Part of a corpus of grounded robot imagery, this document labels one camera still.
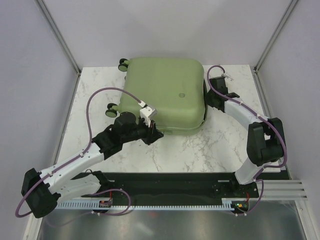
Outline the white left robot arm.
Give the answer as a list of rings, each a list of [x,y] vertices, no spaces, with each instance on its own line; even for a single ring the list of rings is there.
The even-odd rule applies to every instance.
[[[66,200],[83,195],[106,196],[110,185],[101,179],[101,173],[91,173],[79,179],[75,177],[117,154],[126,143],[142,140],[151,145],[161,139],[164,135],[156,127],[155,114],[150,108],[141,109],[138,118],[131,112],[123,112],[113,124],[92,136],[88,146],[79,153],[41,171],[28,170],[23,178],[21,202],[27,203],[29,214],[40,219]]]

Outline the green hard-shell suitcase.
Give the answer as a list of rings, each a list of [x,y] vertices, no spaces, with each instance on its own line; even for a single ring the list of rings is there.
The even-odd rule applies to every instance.
[[[207,119],[207,91],[203,65],[191,58],[121,58],[118,70],[125,72],[119,103],[109,103],[106,116],[131,112],[140,115],[139,99],[156,109],[152,116],[158,130],[167,135],[198,133]]]

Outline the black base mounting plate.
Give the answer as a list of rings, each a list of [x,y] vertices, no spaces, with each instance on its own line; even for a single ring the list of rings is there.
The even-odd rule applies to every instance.
[[[229,189],[232,173],[107,173],[94,171],[101,184],[116,203],[219,204],[223,198],[253,199],[259,197],[258,187],[244,187],[242,192]]]

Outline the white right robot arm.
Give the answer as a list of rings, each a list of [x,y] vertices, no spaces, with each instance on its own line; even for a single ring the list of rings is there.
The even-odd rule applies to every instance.
[[[287,159],[288,153],[282,121],[258,114],[246,105],[240,96],[229,92],[223,76],[207,80],[210,90],[205,103],[237,120],[247,130],[247,159],[229,181],[229,191],[235,197],[251,188],[256,178],[266,168],[276,168],[271,163]]]

